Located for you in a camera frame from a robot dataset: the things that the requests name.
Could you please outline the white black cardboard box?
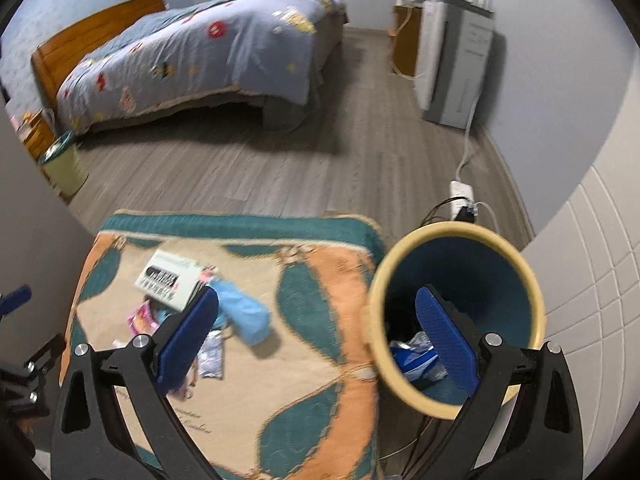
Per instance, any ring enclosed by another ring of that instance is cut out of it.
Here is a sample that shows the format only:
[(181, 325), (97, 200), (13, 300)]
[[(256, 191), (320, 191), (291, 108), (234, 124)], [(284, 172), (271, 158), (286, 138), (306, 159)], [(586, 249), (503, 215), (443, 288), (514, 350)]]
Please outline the white black cardboard box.
[(164, 306), (183, 311), (215, 274), (214, 266), (157, 249), (134, 286)]

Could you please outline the yellow teal trash bin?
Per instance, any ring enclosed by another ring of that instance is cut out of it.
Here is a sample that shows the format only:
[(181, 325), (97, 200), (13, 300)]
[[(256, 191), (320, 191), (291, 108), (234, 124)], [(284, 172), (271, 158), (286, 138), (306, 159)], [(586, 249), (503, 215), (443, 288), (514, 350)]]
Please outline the yellow teal trash bin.
[(450, 378), (417, 387), (402, 376), (390, 342), (420, 330), (416, 293), (435, 287), (483, 333), (507, 344), (538, 349), (546, 334), (544, 298), (535, 273), (502, 236), (476, 224), (445, 221), (404, 236), (383, 257), (369, 289), (363, 335), (378, 374), (402, 402), (431, 418), (453, 420), (464, 392)]

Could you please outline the wooden tv cabinet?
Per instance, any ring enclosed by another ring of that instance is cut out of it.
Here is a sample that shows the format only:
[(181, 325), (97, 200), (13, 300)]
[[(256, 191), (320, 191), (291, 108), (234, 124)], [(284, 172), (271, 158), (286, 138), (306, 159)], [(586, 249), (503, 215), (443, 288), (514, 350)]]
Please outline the wooden tv cabinet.
[(392, 43), (392, 70), (398, 75), (413, 77), (419, 52), (422, 9), (413, 3), (396, 3), (393, 17), (394, 26), (388, 30)]

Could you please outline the wooden nightstand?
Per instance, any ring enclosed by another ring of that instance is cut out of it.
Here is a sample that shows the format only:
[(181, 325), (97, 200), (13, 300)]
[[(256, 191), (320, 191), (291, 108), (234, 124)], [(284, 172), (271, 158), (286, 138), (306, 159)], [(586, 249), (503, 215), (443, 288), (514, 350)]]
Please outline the wooden nightstand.
[(56, 138), (52, 110), (43, 108), (37, 113), (26, 112), (17, 134), (29, 155), (35, 160), (40, 159)]

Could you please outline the light blue plastic bag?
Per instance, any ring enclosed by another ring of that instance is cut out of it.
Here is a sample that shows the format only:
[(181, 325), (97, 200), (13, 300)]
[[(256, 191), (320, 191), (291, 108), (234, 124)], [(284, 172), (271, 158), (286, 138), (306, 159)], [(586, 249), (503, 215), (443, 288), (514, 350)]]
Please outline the light blue plastic bag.
[(261, 344), (270, 336), (271, 314), (260, 301), (221, 278), (212, 278), (208, 286), (218, 297), (218, 315), (213, 324), (214, 330), (231, 324), (244, 344), (251, 347)]

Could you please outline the patterned teal orange cushion mat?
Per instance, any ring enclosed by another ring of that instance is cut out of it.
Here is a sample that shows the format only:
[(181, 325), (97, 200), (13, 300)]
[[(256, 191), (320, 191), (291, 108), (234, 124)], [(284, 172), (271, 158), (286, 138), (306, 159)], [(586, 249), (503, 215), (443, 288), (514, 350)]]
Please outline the patterned teal orange cushion mat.
[(376, 479), (378, 381), (363, 338), (378, 227), (351, 216), (290, 219), (119, 211), (99, 230), (70, 307), (71, 344), (130, 341), (136, 278), (154, 252), (205, 266), (270, 314), (256, 346), (222, 324), (221, 378), (190, 371), (170, 400), (225, 479)]

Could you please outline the wooden headboard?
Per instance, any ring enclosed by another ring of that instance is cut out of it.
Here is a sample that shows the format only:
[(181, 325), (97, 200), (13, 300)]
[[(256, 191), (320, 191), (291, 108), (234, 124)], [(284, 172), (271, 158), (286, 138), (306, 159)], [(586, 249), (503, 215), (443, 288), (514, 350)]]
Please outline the wooden headboard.
[(145, 15), (166, 9), (165, 0), (128, 0), (93, 13), (36, 47), (30, 57), (43, 103), (58, 109), (58, 89), (84, 58)]

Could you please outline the bed with blue quilt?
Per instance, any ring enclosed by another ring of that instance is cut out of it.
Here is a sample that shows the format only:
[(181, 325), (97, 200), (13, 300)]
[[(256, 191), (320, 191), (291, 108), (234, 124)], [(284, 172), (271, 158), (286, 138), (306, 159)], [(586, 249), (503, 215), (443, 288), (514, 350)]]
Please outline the bed with blue quilt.
[(344, 0), (210, 0), (145, 15), (62, 80), (58, 119), (85, 133), (247, 102), (267, 128), (293, 129), (319, 107), (346, 22)]

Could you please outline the white power strip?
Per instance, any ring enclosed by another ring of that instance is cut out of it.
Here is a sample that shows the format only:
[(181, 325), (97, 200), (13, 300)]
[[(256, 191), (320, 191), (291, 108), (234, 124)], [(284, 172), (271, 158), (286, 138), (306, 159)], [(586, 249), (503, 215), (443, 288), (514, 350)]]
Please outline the white power strip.
[(449, 183), (449, 196), (451, 198), (450, 219), (454, 220), (460, 214), (462, 209), (471, 211), (476, 214), (476, 206), (474, 200), (474, 191), (472, 185), (452, 180)]

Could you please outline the pink purple snack wrapper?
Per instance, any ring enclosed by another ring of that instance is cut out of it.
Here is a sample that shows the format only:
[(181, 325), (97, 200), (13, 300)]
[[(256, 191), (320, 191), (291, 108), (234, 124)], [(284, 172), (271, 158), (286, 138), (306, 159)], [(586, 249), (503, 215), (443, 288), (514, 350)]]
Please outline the pink purple snack wrapper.
[(160, 324), (156, 322), (149, 300), (145, 300), (128, 316), (128, 326), (134, 335), (152, 336)]

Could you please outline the small green waste bin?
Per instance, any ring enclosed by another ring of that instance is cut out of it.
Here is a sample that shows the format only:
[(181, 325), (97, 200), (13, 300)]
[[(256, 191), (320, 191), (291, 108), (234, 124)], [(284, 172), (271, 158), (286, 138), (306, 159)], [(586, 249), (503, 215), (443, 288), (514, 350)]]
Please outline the small green waste bin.
[(67, 198), (75, 196), (89, 177), (73, 131), (57, 138), (40, 156), (38, 164), (58, 192)]

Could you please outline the blue white snack bag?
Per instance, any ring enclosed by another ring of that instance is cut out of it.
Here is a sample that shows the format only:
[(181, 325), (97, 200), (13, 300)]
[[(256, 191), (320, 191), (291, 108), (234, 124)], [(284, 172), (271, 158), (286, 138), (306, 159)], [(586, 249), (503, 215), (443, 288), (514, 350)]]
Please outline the blue white snack bag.
[(410, 384), (431, 385), (448, 375), (431, 339), (423, 330), (409, 341), (391, 341), (390, 353)]

